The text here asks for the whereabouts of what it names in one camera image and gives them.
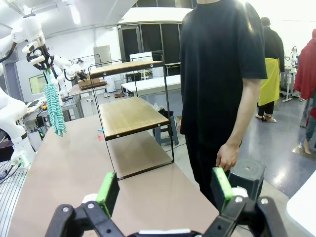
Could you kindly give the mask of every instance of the computer monitor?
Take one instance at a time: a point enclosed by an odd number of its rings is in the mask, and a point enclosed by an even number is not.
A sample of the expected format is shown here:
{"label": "computer monitor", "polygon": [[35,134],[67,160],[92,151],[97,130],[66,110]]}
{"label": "computer monitor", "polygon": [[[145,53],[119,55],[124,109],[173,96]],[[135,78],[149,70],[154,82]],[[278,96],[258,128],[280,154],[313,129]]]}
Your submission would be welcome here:
{"label": "computer monitor", "polygon": [[44,87],[47,85],[44,74],[37,75],[30,78],[30,86],[32,94],[39,94],[44,92]]}

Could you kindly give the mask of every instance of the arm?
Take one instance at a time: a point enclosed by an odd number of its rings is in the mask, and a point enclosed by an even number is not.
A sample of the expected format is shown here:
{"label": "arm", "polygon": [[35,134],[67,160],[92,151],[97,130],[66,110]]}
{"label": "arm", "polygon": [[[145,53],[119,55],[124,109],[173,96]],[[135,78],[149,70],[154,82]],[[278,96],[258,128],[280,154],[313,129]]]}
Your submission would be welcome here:
{"label": "arm", "polygon": [[242,97],[237,113],[237,119],[231,136],[217,154],[216,166],[225,171],[235,166],[242,138],[256,110],[260,94],[260,79],[243,79]]}

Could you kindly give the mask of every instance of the ceiling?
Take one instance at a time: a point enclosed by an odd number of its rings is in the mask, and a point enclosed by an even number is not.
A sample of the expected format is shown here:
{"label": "ceiling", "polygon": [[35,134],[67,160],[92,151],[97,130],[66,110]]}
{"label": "ceiling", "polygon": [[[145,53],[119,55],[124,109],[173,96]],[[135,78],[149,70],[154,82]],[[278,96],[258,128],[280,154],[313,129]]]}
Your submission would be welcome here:
{"label": "ceiling", "polygon": [[[29,5],[36,2],[45,2],[34,7],[33,12],[37,14],[48,38],[72,29],[115,25],[136,0],[0,0],[0,38],[9,35],[22,17],[30,13],[31,8],[24,3]],[[73,21],[70,4],[80,13],[81,23],[78,25]]]}

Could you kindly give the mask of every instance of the window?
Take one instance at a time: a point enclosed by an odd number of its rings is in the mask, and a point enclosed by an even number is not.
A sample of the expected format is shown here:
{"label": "window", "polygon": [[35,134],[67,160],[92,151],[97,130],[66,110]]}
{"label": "window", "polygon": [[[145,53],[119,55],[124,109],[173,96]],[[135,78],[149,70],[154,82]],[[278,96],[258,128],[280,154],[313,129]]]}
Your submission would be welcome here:
{"label": "window", "polygon": [[178,24],[162,24],[161,31],[165,63],[180,62],[180,40]]}
{"label": "window", "polygon": [[192,8],[192,0],[175,0],[176,7]]}
{"label": "window", "polygon": [[158,0],[158,6],[162,7],[176,7],[174,0]]}
{"label": "window", "polygon": [[125,59],[130,61],[130,54],[139,53],[136,29],[122,30]]}
{"label": "window", "polygon": [[138,7],[157,6],[156,0],[138,0]]}
{"label": "window", "polygon": [[159,24],[142,25],[144,52],[162,50]]}

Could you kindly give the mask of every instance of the gray floor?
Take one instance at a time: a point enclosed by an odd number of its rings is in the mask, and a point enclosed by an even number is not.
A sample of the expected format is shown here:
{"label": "gray floor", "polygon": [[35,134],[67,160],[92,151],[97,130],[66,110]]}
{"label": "gray floor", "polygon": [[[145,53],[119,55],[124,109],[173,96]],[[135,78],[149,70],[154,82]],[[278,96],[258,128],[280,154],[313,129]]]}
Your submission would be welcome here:
{"label": "gray floor", "polygon": [[[142,96],[150,103],[157,102],[158,105],[166,107],[164,93]],[[113,94],[110,98],[104,98],[98,95],[98,103],[108,103],[115,101]],[[85,116],[92,115],[90,104],[84,99],[82,107]],[[182,102],[179,90],[169,92],[170,109],[174,111],[175,116],[181,115]],[[263,162],[266,166],[265,182],[262,189],[262,196],[272,197],[281,214],[282,220],[286,226],[289,236],[305,236],[296,228],[285,216],[286,204],[298,190],[307,181],[311,174],[316,170],[316,160],[298,155],[292,150],[304,139],[305,130],[299,127],[304,102],[292,100],[277,104],[277,110],[274,117],[277,123],[261,123],[255,117],[250,123],[240,148],[240,159],[251,158]],[[189,163],[188,152],[185,146],[185,139],[178,134],[180,144],[175,148],[175,161],[186,176],[196,185]],[[170,145],[164,145],[163,148],[171,156]],[[238,228],[242,236],[252,236],[248,230]]]}

